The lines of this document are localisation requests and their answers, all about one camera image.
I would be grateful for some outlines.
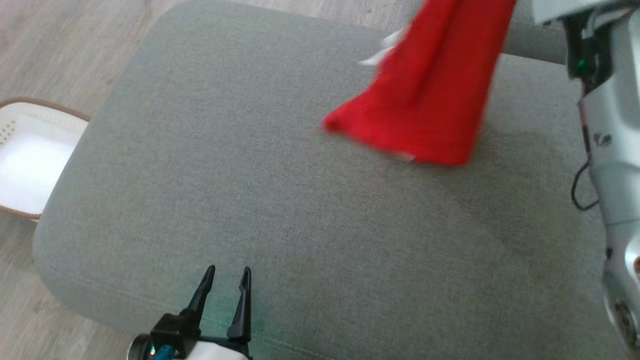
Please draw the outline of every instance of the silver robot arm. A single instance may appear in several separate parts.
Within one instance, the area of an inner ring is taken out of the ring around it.
[[[589,167],[607,231],[605,306],[631,359],[640,359],[639,6],[600,0],[559,18],[569,75],[583,84],[583,170]]]

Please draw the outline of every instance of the blue component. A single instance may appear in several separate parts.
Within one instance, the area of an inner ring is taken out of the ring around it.
[[[156,352],[154,360],[173,360],[175,359],[175,349],[169,345],[165,345]]]

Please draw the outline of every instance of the gray chair seat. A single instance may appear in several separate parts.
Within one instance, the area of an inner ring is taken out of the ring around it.
[[[45,209],[33,252],[47,287],[136,334],[215,264],[202,330],[223,336],[251,266],[258,360],[619,351],[599,214],[568,197],[585,158],[578,85],[504,55],[473,162],[402,163],[317,127],[370,82],[356,62],[381,36],[214,1],[170,11]]]

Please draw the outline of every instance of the fabric surface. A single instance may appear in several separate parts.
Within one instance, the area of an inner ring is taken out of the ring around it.
[[[427,2],[371,86],[331,112],[324,128],[421,163],[466,163],[514,5]]]
[[[260,360],[622,358],[600,215],[569,198],[579,85],[504,55],[473,161],[402,163],[317,128],[366,88],[356,63],[380,38],[214,1],[170,11],[53,191],[44,283],[136,334],[215,264],[201,326],[223,336],[251,266]]]
[[[537,25],[533,21],[532,0],[518,0],[504,44],[504,52],[526,58],[564,64],[566,39],[562,24]]]

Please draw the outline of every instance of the black cable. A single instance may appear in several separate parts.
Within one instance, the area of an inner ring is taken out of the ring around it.
[[[587,162],[585,162],[584,165],[580,168],[580,170],[578,170],[578,172],[576,173],[575,177],[573,178],[573,185],[571,186],[571,200],[573,201],[573,205],[575,205],[575,207],[578,208],[578,210],[580,211],[589,211],[598,204],[598,201],[596,200],[587,206],[582,206],[578,202],[578,199],[575,198],[575,189],[578,187],[578,180],[580,179],[580,176],[582,175],[582,173],[588,168],[589,168],[589,161],[587,160]]]

